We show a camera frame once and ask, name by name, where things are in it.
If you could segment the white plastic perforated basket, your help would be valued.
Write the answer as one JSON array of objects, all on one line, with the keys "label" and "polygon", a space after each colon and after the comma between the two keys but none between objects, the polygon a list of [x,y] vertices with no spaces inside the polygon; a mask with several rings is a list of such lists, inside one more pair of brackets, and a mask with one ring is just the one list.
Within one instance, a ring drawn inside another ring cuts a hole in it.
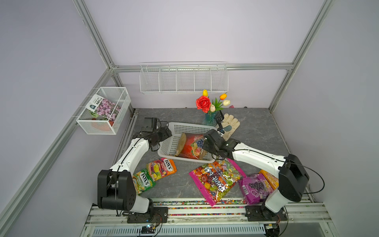
[{"label": "white plastic perforated basket", "polygon": [[216,128],[208,125],[170,122],[172,136],[160,142],[158,155],[162,158],[198,163],[212,163],[215,159],[202,149],[203,135]]}]

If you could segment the gold red candy bag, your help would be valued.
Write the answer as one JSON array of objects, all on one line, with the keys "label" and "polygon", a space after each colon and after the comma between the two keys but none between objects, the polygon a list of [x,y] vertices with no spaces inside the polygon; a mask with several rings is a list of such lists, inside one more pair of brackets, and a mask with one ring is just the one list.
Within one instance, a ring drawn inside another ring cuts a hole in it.
[{"label": "gold red candy bag", "polygon": [[176,148],[176,157],[203,160],[207,152],[203,149],[203,134],[182,133]]}]

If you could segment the pink fruit ball candy bag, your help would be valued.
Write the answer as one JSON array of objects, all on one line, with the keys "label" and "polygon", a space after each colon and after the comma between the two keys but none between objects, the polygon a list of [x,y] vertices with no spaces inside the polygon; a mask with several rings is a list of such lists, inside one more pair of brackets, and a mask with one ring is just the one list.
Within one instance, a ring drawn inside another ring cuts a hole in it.
[{"label": "pink fruit ball candy bag", "polygon": [[199,191],[211,205],[216,205],[238,181],[246,177],[231,159],[216,160],[189,172]]}]

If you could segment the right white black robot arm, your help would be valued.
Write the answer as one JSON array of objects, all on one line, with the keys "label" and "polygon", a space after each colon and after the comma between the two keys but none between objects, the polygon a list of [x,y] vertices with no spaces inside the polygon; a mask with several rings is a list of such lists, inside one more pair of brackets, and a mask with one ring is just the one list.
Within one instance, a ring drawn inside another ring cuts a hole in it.
[{"label": "right white black robot arm", "polygon": [[208,153],[247,163],[278,179],[279,186],[264,201],[262,213],[277,214],[286,204],[302,199],[310,177],[297,156],[269,154],[232,138],[226,141],[216,130],[209,130],[204,139],[203,149]]}]

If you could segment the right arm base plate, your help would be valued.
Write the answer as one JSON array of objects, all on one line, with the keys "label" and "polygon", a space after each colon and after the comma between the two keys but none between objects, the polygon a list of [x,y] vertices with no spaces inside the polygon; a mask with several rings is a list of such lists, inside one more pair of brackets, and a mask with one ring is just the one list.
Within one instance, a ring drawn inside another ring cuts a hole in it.
[{"label": "right arm base plate", "polygon": [[247,205],[245,207],[246,214],[249,222],[277,222],[287,221],[287,212],[282,208],[278,213],[274,213],[266,208],[264,205]]}]

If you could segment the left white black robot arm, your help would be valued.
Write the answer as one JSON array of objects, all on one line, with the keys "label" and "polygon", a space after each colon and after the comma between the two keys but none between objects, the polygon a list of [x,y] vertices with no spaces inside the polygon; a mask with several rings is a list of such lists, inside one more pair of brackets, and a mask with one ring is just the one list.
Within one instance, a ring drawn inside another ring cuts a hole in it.
[{"label": "left white black robot arm", "polygon": [[143,155],[159,149],[160,142],[172,136],[169,123],[158,118],[145,118],[140,132],[133,135],[130,146],[108,170],[97,176],[97,205],[102,209],[149,213],[152,201],[140,197],[132,175]]}]

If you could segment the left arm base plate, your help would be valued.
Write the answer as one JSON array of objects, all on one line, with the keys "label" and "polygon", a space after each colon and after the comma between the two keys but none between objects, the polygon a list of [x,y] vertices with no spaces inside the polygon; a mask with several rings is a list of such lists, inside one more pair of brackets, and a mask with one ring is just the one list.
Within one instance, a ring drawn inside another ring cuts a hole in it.
[{"label": "left arm base plate", "polygon": [[127,218],[128,224],[166,223],[168,219],[167,207],[153,207],[146,213],[133,213]]}]

